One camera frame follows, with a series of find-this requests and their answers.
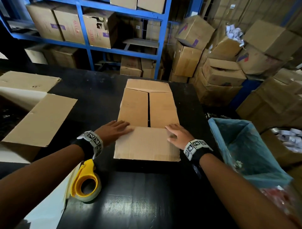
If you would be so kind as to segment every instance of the open cardboard box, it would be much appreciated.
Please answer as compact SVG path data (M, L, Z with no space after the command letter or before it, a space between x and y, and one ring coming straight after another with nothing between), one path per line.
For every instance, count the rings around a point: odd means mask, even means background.
M60 80L13 71L0 77L0 96L28 111L0 142L0 161L30 163L49 145L77 101L47 93Z
M167 141L171 133L166 125L178 123L178 116L169 84L128 79L118 120L130 123L134 131L120 137L115 144L114 158L179 161L179 149Z

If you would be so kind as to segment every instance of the shelf rack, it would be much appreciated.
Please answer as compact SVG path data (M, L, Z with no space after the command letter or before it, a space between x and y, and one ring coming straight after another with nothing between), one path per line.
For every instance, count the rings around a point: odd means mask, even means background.
M29 34L14 33L11 31L10 26L8 25L6 19L3 17L2 14L0 14L0 20L2 21L2 23L4 24L6 29L9 31L9 33L14 38L86 49L92 71L94 71L94 64L93 64L93 60L92 60L91 50L152 59L152 60L156 60L157 63L160 63L160 59L162 56L162 48L164 45L166 27L168 24L169 11L170 11L172 0L166 0L165 12L163 14L154 13L154 12L150 12L150 11L146 11L146 10L140 10L140 9L133 10L133 9L128 9L128 8L124 8L124 7L120 7L120 6L110 5L110 4L104 3L104 2L95 2L95 1L90 1L90 0L53 0L53 1L76 5L77 10L78 10L78 16L80 19L80 24L82 27L84 40L85 40L85 44L73 43L73 42L68 42L68 41L57 41L57 40L46 39L46 38L33 36L33 35L29 35ZM100 47L89 45L88 36L86 33L86 27L85 27L84 19L83 19L82 6L96 8L96 9L102 9L102 10L110 10L110 11L114 11L117 13L122 13L127 16L135 16L135 17L140 17L140 18L144 18L144 19L160 20L161 28L160 28L160 32L159 32L159 41L158 41L159 47L157 49L157 54L152 55L152 54L147 54L147 53L139 53L139 52L133 52L133 51L128 51L128 50L116 49L116 48L107 49L107 48L100 48ZM155 79L157 78L157 75L158 75L159 66L160 65L157 64L156 68L155 68L155 75L154 75Z

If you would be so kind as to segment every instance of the white sticker label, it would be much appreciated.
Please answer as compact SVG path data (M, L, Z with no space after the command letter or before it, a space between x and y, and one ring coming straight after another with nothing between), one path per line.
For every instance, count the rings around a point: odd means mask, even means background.
M192 11L191 12L191 16L195 16L195 15L197 15L198 14L198 12L195 12L195 11Z

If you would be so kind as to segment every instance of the packing tape roll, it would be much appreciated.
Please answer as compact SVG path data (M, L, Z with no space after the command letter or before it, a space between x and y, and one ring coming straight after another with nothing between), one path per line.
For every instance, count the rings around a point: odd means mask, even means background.
M81 165L72 185L70 188L71 196L82 201L89 202L98 196L102 189L100 177L93 172L94 163L92 159L89 159ZM89 193L83 193L82 186L84 182L93 181L95 183L94 189Z

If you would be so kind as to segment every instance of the left hand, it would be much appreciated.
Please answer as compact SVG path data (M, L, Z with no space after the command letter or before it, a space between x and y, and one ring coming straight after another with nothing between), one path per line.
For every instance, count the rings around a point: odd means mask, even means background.
M127 133L133 131L133 129L127 128L129 122L125 121L111 121L104 126L101 126L96 131L94 131L103 141L103 145L108 146L112 142L115 142L120 136L123 136Z

